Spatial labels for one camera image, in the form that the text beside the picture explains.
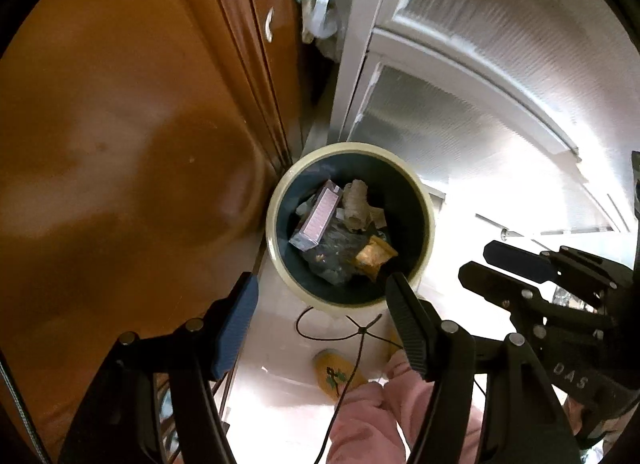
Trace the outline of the pink strawberry milk carton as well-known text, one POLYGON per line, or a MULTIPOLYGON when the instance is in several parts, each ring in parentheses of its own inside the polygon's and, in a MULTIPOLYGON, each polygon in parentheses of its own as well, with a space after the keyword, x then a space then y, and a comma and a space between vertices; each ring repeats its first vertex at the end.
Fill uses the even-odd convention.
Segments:
POLYGON ((328 180, 312 200, 305 207, 305 213, 296 230, 288 240, 290 244, 301 252, 317 247, 326 228, 341 201, 342 189, 328 180))

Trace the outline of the beige loofah scrubbing pad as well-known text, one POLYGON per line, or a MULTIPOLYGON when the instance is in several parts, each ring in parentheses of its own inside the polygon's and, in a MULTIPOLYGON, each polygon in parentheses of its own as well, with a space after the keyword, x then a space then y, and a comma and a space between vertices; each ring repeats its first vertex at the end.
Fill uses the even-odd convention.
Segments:
POLYGON ((377 229, 386 227, 384 210, 367 201, 368 186, 359 179, 346 184, 342 196, 343 224, 350 231, 366 231, 371 224, 377 229))

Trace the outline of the cream rimmed trash bin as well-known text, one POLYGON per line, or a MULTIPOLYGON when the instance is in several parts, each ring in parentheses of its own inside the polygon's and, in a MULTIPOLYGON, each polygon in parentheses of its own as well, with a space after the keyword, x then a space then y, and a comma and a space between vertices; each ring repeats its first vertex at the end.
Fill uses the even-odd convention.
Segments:
POLYGON ((269 255, 286 287, 331 316, 385 305, 386 266, 417 286, 435 236, 431 197, 397 155, 343 142, 304 156, 274 190, 269 255))

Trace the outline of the crumpled yellow wrapper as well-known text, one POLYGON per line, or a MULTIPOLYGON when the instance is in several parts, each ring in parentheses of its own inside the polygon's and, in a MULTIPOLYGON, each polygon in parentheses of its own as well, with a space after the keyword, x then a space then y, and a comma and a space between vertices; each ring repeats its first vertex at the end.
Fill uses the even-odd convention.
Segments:
POLYGON ((397 250, 390 244, 378 236, 371 236, 368 244, 356 255, 355 265, 360 272, 375 281, 386 262, 397 256, 397 250))

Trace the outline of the yellow slipper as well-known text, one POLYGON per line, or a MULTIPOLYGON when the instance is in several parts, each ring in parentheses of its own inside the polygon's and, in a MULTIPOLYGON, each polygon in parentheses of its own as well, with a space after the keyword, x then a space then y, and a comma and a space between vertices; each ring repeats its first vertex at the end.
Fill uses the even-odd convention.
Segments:
POLYGON ((325 349, 312 359, 318 387, 334 403, 345 390, 352 390, 367 384, 368 380, 356 366, 339 352, 325 349))

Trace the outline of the pink trouser leg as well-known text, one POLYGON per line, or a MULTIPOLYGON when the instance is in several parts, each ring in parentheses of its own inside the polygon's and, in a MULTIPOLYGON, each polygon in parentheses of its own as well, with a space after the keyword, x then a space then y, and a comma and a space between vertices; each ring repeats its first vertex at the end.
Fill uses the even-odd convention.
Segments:
POLYGON ((386 383, 346 392, 330 431, 330 463, 403 463, 420 434, 434 385, 411 369, 399 349, 387 361, 386 383))

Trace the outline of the white washing machine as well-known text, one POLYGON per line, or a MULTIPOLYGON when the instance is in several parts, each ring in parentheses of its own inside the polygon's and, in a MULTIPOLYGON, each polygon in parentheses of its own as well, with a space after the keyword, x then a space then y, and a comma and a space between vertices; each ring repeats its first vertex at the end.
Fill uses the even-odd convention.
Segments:
POLYGON ((517 232, 629 232, 638 50, 604 0, 352 0, 329 138, 517 232))

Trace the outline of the brown wooden cabinet door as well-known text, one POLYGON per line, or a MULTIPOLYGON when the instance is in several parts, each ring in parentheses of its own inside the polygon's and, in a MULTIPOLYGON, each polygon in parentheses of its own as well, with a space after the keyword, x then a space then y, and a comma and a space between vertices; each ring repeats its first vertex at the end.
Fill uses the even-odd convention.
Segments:
POLYGON ((120 333, 254 267, 325 83, 294 0, 1 0, 1 348, 51 458, 120 333))

